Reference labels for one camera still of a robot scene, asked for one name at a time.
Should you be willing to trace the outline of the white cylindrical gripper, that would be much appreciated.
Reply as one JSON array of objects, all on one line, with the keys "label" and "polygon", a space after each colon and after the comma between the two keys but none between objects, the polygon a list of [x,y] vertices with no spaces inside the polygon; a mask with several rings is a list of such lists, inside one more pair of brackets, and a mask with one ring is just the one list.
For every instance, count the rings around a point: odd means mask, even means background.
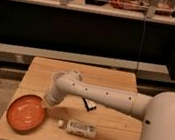
[{"label": "white cylindrical gripper", "polygon": [[42,100],[42,105],[44,107],[52,107],[60,104],[64,100],[64,93],[59,91],[56,87],[49,87],[45,92],[44,98]]}]

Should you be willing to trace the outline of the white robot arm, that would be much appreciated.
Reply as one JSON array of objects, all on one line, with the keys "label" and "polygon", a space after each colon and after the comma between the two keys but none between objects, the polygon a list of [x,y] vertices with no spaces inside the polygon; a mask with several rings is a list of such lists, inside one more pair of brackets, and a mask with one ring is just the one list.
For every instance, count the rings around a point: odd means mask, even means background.
[{"label": "white robot arm", "polygon": [[175,140],[175,93],[155,96],[86,84],[76,70],[57,72],[43,98],[44,107],[60,104],[66,95],[85,97],[143,121],[140,140]]}]

